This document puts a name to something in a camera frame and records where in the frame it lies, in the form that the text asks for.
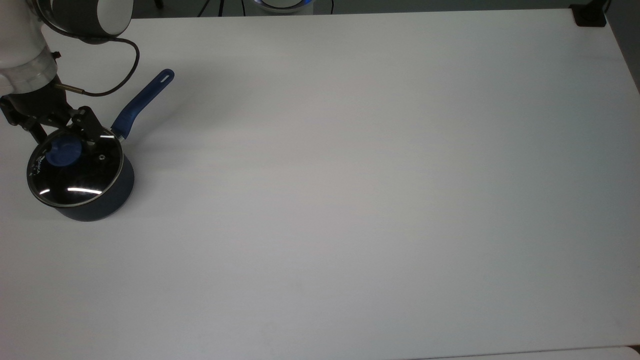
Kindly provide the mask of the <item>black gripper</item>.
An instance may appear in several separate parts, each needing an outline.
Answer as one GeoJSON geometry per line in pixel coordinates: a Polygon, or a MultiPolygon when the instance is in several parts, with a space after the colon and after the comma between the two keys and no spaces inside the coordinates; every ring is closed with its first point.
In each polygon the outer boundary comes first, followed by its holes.
{"type": "Polygon", "coordinates": [[[60,82],[50,82],[32,92],[1,96],[1,111],[12,126],[28,131],[35,142],[43,144],[48,133],[42,126],[55,129],[78,128],[85,147],[93,149],[103,134],[103,126],[91,107],[74,109],[67,102],[67,92],[80,95],[84,91],[60,82]]]}

